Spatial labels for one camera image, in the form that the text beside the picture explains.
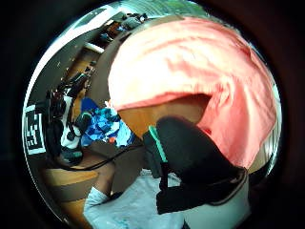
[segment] pink shirt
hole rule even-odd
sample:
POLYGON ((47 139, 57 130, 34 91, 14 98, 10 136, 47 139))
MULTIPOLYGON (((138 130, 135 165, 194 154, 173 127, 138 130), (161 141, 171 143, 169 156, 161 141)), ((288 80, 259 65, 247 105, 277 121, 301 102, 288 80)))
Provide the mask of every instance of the pink shirt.
POLYGON ((209 95, 197 126, 246 168, 275 124, 265 65, 239 34, 205 19, 186 17, 130 36, 112 63, 109 91, 117 111, 209 95))

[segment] white cloth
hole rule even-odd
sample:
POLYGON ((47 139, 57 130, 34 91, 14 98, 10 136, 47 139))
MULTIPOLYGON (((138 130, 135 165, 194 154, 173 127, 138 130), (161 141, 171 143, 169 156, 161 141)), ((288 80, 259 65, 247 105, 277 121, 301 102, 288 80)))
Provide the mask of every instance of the white cloth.
MULTIPOLYGON (((156 194, 160 178, 142 170, 140 176, 117 199, 109 200, 94 187, 86 199, 84 216, 94 229, 181 229, 181 212, 158 215, 156 194)), ((169 186, 177 186, 180 179, 169 174, 169 186)))

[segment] green trim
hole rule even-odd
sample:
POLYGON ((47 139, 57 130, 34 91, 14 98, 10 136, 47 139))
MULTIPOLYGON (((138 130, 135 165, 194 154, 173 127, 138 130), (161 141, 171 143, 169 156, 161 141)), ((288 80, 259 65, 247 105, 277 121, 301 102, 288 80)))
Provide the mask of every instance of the green trim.
POLYGON ((161 142, 159 140, 159 136, 158 136, 158 133, 157 133, 155 127, 154 126, 149 126, 149 130, 150 130, 150 133, 151 133, 153 139, 155 140, 156 147, 158 148, 158 151, 159 151, 159 154, 161 155, 162 161, 163 162, 168 162, 168 160, 166 159, 165 153, 163 151, 163 148, 162 148, 162 145, 161 145, 161 142))

